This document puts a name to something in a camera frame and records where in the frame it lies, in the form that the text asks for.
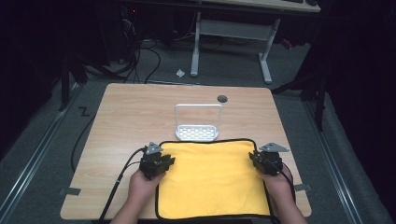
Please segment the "dark background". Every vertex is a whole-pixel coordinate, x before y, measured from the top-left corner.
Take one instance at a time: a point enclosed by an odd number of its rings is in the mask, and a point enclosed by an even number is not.
[[[346,135],[395,219],[395,1],[322,0],[319,5],[321,15],[347,20],[320,25],[285,18],[276,43],[287,39],[294,46],[313,44],[296,78],[328,73],[327,92]],[[51,97],[67,53],[77,52],[103,65],[125,59],[127,43],[120,33],[119,9],[115,4],[104,10],[103,5],[72,1],[0,3],[1,158],[29,118]],[[138,9],[146,15],[136,27],[150,27],[147,33],[165,44],[172,45],[174,29],[184,34],[190,28],[192,12]],[[329,56],[332,50],[336,52],[334,57]],[[313,80],[301,88],[315,85],[318,83]]]

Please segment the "wooden table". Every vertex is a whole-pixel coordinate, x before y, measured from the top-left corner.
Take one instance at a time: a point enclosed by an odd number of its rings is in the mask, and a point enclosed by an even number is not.
[[[177,140],[175,105],[219,104],[219,95],[227,96],[228,102],[222,104],[218,140],[250,138],[258,147],[275,142],[290,148],[268,89],[110,84],[70,185],[71,188],[81,189],[81,192],[78,196],[66,196],[61,217],[98,219],[131,154],[150,141],[160,144],[162,141]],[[294,184],[301,184],[292,153],[281,153],[281,157],[291,169]],[[140,158],[141,154],[137,154],[133,161],[140,161]],[[113,218],[125,202],[129,176],[137,168],[138,164],[126,171],[106,218]],[[305,192],[296,192],[296,197],[303,214],[310,216],[311,207]],[[156,218],[154,203],[153,197],[143,208],[140,218]]]

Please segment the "yellow cloth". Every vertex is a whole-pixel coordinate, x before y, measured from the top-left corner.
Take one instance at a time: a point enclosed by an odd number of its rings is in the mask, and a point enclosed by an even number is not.
[[[249,159],[249,139],[164,142],[175,164],[157,188],[159,218],[270,216],[262,179]]]

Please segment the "desk leg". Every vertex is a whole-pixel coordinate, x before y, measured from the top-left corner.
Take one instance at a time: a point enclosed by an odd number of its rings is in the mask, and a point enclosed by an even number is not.
[[[259,53],[260,65],[262,66],[262,75],[264,76],[264,82],[266,84],[272,83],[270,70],[268,69],[268,64],[267,64],[267,57],[268,57],[268,53],[270,52],[271,46],[274,42],[274,38],[275,38],[277,27],[279,26],[279,23],[280,23],[280,19],[276,19],[274,22],[274,25],[271,29],[270,36],[267,40],[267,45],[265,46],[264,52]]]
[[[194,44],[194,51],[192,53],[192,62],[191,62],[192,77],[198,76],[200,34],[201,34],[201,12],[197,12],[197,22],[195,25],[195,44]]]

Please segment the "white plastic basket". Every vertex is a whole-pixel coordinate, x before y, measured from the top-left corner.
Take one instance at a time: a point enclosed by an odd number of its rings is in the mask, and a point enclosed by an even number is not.
[[[179,124],[178,110],[181,107],[215,107],[218,109],[218,119],[216,124]],[[185,105],[175,106],[176,136],[180,141],[211,142],[219,135],[219,124],[222,113],[222,105]]]

